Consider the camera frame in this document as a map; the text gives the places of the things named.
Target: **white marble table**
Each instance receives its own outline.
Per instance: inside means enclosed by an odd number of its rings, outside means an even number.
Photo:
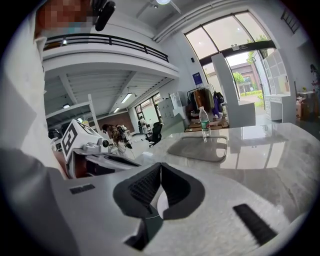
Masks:
[[[194,136],[202,133],[172,134],[136,162],[166,162],[231,178],[284,210],[291,222],[311,207],[320,180],[320,141],[305,130],[291,123],[212,130],[211,136],[228,138],[223,162],[167,153],[180,138]]]

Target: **office chair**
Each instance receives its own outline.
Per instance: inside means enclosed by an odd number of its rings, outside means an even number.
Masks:
[[[156,145],[159,141],[161,141],[161,129],[162,129],[162,124],[160,122],[155,122],[153,125],[153,129],[152,129],[152,135],[148,137],[148,135],[146,134],[146,141],[153,143],[149,145],[149,148],[151,148],[151,146]]]

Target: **plastic bottle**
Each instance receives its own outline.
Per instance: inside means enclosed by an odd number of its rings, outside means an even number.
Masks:
[[[201,129],[203,137],[208,137],[211,135],[210,124],[209,124],[209,117],[207,112],[205,111],[204,107],[200,107],[200,114],[199,114],[200,122],[201,122]]]

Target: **black railing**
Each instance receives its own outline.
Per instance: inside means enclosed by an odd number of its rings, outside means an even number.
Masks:
[[[146,54],[150,54],[166,62],[169,62],[168,55],[164,54],[161,51],[158,51],[154,48],[151,48],[145,44],[136,41],[105,34],[77,33],[49,37],[46,41],[44,50],[50,50],[53,48],[77,44],[105,44],[110,46],[122,46],[135,49]]]
[[[283,20],[291,29],[292,33],[296,33],[298,28],[300,27],[300,24],[296,18],[292,14],[290,14],[287,10],[283,11],[283,14],[281,16],[281,20]]]

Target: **ceiling light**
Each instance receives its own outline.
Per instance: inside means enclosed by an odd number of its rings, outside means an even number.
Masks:
[[[169,4],[171,0],[156,0],[156,2],[160,5]]]
[[[132,93],[128,93],[125,98],[123,99],[123,101],[121,101],[121,103],[125,103],[127,101],[127,99],[130,98],[130,96],[132,95]]]

